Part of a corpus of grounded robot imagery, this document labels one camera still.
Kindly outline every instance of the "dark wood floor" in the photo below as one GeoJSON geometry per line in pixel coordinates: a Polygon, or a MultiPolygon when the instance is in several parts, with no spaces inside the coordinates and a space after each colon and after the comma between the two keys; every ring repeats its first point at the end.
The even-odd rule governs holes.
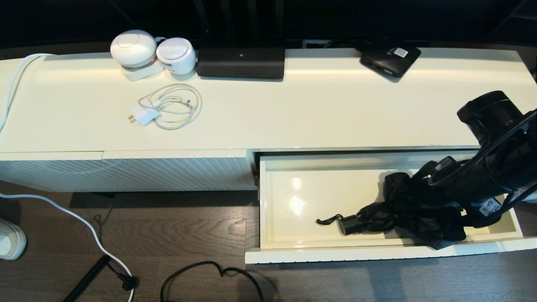
{"type": "MultiPolygon", "coordinates": [[[[267,301],[537,301],[537,250],[418,260],[245,265],[257,244],[255,192],[123,193],[114,198],[50,193],[0,184],[3,193],[38,193],[84,218],[105,220],[102,243],[140,277],[135,301],[158,301],[162,282],[195,262],[249,270],[267,301]]],[[[79,221],[33,199],[0,200],[0,215],[26,232],[16,261],[0,261],[0,301],[62,301],[100,258],[79,221]]],[[[517,215],[526,236],[537,235],[537,205],[517,215]]],[[[128,292],[103,270],[79,301],[126,301],[128,292]]],[[[175,280],[171,301],[256,301],[242,276],[220,278],[213,267],[175,280]]]]}

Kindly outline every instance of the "white speaker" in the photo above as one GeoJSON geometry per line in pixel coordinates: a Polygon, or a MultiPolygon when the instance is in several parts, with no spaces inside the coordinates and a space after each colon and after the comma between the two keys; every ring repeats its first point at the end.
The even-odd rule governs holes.
{"type": "Polygon", "coordinates": [[[110,53],[121,72],[131,81],[137,81],[164,70],[156,57],[157,43],[148,32],[130,30],[119,34],[110,45],[110,53]]]}
{"type": "Polygon", "coordinates": [[[196,53],[187,39],[170,38],[157,47],[157,57],[164,68],[176,75],[185,75],[196,65],[196,53]]]}

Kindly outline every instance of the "label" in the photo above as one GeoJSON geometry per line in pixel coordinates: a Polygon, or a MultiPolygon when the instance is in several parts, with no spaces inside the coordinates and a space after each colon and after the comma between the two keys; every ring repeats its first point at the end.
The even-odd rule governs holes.
{"type": "Polygon", "coordinates": [[[494,198],[491,198],[479,208],[479,211],[481,212],[481,214],[487,217],[488,215],[498,211],[501,207],[502,206],[498,201],[496,201],[494,198]]]}
{"type": "Polygon", "coordinates": [[[454,163],[455,160],[451,157],[451,156],[448,156],[446,158],[444,158],[443,160],[441,160],[437,165],[436,167],[434,167],[434,169],[436,171],[440,171],[441,169],[449,166],[450,164],[454,163]]]}
{"type": "Polygon", "coordinates": [[[397,48],[395,51],[394,51],[394,54],[400,56],[400,57],[406,57],[408,52],[406,50],[404,50],[403,48],[397,48]]]}

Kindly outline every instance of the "white cord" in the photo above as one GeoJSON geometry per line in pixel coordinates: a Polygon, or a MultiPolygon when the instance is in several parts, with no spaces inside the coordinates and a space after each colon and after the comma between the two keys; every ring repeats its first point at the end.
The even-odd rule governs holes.
{"type": "Polygon", "coordinates": [[[17,75],[19,74],[19,71],[22,69],[22,67],[25,65],[26,62],[29,60],[35,60],[38,57],[42,56],[49,56],[54,54],[31,54],[19,63],[19,66],[17,66],[17,69],[15,69],[15,72],[11,76],[11,80],[9,81],[8,88],[5,92],[5,98],[4,98],[4,110],[2,111],[2,120],[0,121],[0,131],[4,128],[5,122],[8,119],[8,113],[9,109],[11,108],[11,93],[13,91],[13,87],[16,87],[19,84],[20,79],[23,76],[24,71],[20,74],[20,77],[17,79],[17,75]]]}
{"type": "Polygon", "coordinates": [[[199,91],[188,84],[172,84],[164,86],[156,91],[144,96],[138,100],[138,104],[146,109],[156,110],[158,112],[164,112],[169,114],[175,114],[179,116],[185,116],[176,120],[164,120],[162,116],[155,118],[155,125],[164,130],[177,130],[185,127],[193,122],[201,112],[203,101],[199,91]],[[190,91],[195,96],[195,102],[191,102],[190,99],[185,101],[183,97],[176,94],[177,91],[190,91]],[[148,99],[151,102],[151,106],[144,103],[143,100],[148,99]],[[169,106],[173,104],[180,104],[186,108],[186,111],[171,111],[167,110],[169,106]],[[176,126],[164,126],[163,123],[178,124],[176,126]]]}
{"type": "MultiPolygon", "coordinates": [[[[110,258],[112,258],[114,261],[116,261],[117,264],[119,264],[121,267],[123,267],[123,269],[125,270],[125,272],[129,276],[131,276],[131,277],[133,276],[133,274],[130,272],[129,268],[123,263],[123,261],[119,260],[119,258],[117,258],[116,256],[112,255],[109,251],[107,251],[103,247],[103,245],[99,241],[99,237],[97,236],[97,232],[95,232],[95,229],[93,228],[93,226],[89,222],[87,222],[84,218],[80,217],[78,214],[76,214],[74,212],[71,212],[71,211],[67,210],[66,208],[58,205],[55,202],[53,202],[52,200],[50,200],[50,199],[48,199],[46,197],[43,197],[43,196],[39,196],[39,195],[30,195],[30,194],[6,195],[6,194],[0,193],[0,197],[2,197],[2,198],[36,198],[36,199],[41,199],[41,200],[44,200],[44,201],[50,203],[51,205],[53,205],[58,210],[60,210],[62,212],[65,212],[65,213],[75,217],[76,219],[82,221],[84,224],[86,224],[88,226],[88,228],[90,228],[91,233],[93,234],[93,237],[95,238],[95,241],[97,242],[97,245],[99,246],[99,249],[101,251],[103,251],[103,253],[105,253],[106,255],[110,256],[110,258]]],[[[134,289],[131,289],[130,297],[129,297],[128,302],[132,301],[133,296],[134,296],[134,289]]]]}

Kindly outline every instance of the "drawer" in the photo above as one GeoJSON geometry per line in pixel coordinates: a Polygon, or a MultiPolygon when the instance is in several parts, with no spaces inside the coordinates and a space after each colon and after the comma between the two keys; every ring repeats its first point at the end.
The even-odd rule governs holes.
{"type": "Polygon", "coordinates": [[[383,201],[387,174],[411,175],[426,162],[448,155],[464,160],[475,151],[261,157],[259,248],[245,253],[246,263],[445,257],[537,248],[537,238],[523,237],[514,210],[489,227],[465,228],[464,241],[441,250],[416,245],[395,231],[343,236],[337,223],[315,223],[383,201]]]}

